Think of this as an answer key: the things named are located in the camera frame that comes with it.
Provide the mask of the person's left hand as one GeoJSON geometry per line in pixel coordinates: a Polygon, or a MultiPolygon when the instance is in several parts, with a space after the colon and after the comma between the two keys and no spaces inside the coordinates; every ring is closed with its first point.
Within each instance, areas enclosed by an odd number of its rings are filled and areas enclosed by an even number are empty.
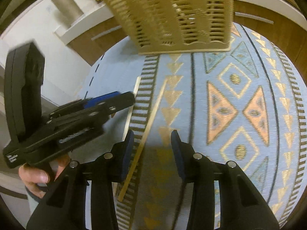
{"type": "MultiPolygon", "coordinates": [[[[55,173],[55,179],[57,179],[57,177],[59,177],[60,174],[64,171],[70,160],[71,159],[68,154],[64,154],[56,159],[58,168],[55,173]]],[[[23,181],[28,191],[39,199],[42,199],[45,195],[45,192],[39,188],[38,184],[49,183],[50,175],[42,169],[31,167],[27,164],[19,167],[18,173],[20,179],[23,181]]]]}

